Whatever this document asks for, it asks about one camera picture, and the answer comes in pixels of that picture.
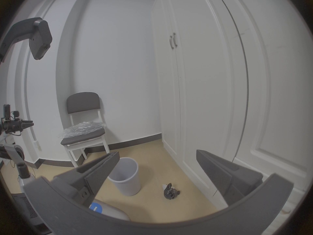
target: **chair backrest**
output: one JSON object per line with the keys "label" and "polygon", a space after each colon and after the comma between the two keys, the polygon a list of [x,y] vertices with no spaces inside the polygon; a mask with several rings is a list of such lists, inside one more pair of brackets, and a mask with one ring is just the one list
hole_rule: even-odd
{"label": "chair backrest", "polygon": [[100,99],[97,93],[80,92],[67,98],[66,107],[68,114],[100,109]]}

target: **dark gray baseboard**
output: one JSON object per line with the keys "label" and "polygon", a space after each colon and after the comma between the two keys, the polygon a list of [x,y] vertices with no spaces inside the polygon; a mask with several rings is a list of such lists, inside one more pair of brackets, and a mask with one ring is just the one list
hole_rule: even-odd
{"label": "dark gray baseboard", "polygon": [[[110,150],[116,150],[116,149],[121,149],[121,148],[125,148],[125,147],[130,147],[130,146],[134,146],[134,145],[138,145],[138,144],[142,144],[142,143],[148,143],[154,140],[158,140],[162,138],[162,134],[156,134],[153,136],[148,136],[148,137],[144,137],[144,138],[140,138],[140,139],[134,139],[134,140],[130,140],[130,141],[125,141],[125,142],[121,142],[121,143],[113,143],[113,144],[109,144],[109,149]],[[94,153],[94,152],[102,152],[105,151],[104,146],[96,146],[96,147],[88,147],[85,150],[86,155],[88,153]],[[81,154],[79,159],[77,160],[77,164],[78,165],[82,165],[84,162],[84,157]],[[45,165],[53,165],[53,166],[62,166],[62,167],[74,167],[71,161],[58,161],[58,160],[48,160],[48,159],[38,159],[35,163],[29,163],[29,166],[38,169],[42,164]]]}

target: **trash can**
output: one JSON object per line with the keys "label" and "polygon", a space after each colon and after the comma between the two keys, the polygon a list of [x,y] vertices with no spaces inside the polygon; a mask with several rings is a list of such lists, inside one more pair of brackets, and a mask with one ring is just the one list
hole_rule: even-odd
{"label": "trash can", "polygon": [[108,178],[125,196],[133,196],[141,188],[138,163],[132,158],[120,158]]}

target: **wooden floor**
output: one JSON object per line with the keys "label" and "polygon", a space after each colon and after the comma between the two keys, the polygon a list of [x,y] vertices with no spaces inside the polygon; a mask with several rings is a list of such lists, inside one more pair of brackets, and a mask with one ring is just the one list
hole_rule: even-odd
{"label": "wooden floor", "polygon": [[[132,221],[147,223],[168,223],[199,218],[216,212],[214,205],[198,190],[175,161],[163,148],[161,140],[132,147],[118,149],[120,157],[131,157],[139,164],[139,176],[142,188],[134,196],[122,195],[110,180],[106,180],[96,199],[123,210]],[[88,155],[89,162],[104,153]],[[34,169],[36,177],[44,176],[49,180],[70,167],[41,165]],[[19,193],[18,172],[10,163],[1,169],[3,178],[11,193]],[[174,200],[163,196],[163,184],[172,185],[181,191]]]}

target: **chair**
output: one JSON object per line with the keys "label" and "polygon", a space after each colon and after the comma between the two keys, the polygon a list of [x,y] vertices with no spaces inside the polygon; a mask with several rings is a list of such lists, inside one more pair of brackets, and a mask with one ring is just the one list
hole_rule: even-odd
{"label": "chair", "polygon": [[[101,114],[100,114],[100,99],[97,93],[94,92],[80,92],[73,94],[69,96],[66,100],[66,107],[67,107],[67,112],[69,114],[71,124],[74,125],[73,123],[73,113],[77,112],[84,112],[84,111],[89,111],[89,110],[98,110],[98,116],[101,122],[103,122]],[[67,152],[72,164],[74,167],[78,167],[73,151],[74,150],[81,150],[81,153],[83,154],[84,158],[87,159],[87,156],[83,150],[83,148],[103,143],[105,147],[106,153],[109,153],[109,147],[108,144],[105,141],[104,138],[104,128],[88,133],[88,134],[83,134],[75,137],[70,137],[70,138],[65,138],[61,141],[61,145],[64,146],[65,151]]]}

